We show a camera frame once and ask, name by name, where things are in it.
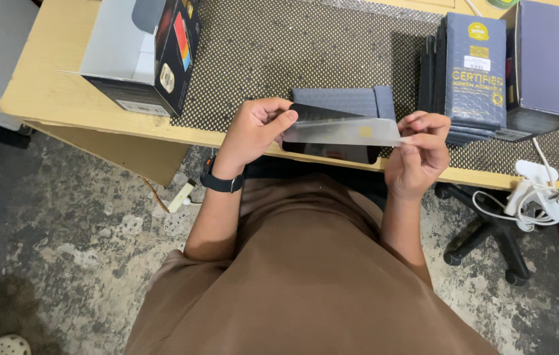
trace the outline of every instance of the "person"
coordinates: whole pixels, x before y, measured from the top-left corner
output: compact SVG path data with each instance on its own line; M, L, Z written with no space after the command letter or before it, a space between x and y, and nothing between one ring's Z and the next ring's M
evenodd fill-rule
M281 141L291 104L244 102L211 175L233 181ZM435 295L422 252L420 203L449 165L449 126L421 111L398 123L384 211L323 174L208 188L185 249L149 282L125 353L496 354Z

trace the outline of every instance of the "concrete floor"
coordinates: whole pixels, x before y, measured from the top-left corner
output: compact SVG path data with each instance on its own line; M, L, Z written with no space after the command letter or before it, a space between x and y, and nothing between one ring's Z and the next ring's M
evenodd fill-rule
M158 188L162 199L188 177L198 181L210 153L192 148L173 184ZM23 335L34 354L121 353L150 275L184 246L197 212L165 214L137 175L44 134L27 150L0 144L0 335ZM426 194L422 238L435 291L501 353L559 354L555 229L520 241L534 275L512 287L491 239L459 267L442 261L472 219L461 203Z

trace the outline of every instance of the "chair wheel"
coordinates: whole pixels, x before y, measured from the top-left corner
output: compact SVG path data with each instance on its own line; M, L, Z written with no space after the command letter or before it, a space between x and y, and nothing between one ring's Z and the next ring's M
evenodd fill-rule
M457 258L452 251L447 251L443 254L443 261L450 266L461 265L461 258Z
M441 185L438 183L435 185L435 197L439 198L440 200L447 200L450 198L450 194L446 192L446 190L441 188Z
M527 283L526 278L521 278L520 276L516 275L512 270L505 271L505 280L508 284L512 286L524 286Z

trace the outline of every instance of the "brown t-shirt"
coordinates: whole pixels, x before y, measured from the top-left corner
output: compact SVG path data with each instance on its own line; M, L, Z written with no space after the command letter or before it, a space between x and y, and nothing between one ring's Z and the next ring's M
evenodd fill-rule
M126 354L496 354L375 240L382 213L325 176L248 180L233 261L174 250Z

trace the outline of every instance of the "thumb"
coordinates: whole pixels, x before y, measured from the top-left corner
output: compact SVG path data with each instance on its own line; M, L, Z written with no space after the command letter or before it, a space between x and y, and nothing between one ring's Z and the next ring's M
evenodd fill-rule
M419 155L417 147L408 144L402 145L400 158L404 168L402 179L413 181L422 175L422 157Z
M279 136L283 131L286 131L295 121L298 115L295 110L284 111L279 116L275 117L273 121L262 127L262 131L268 138L268 141L273 141L276 136Z

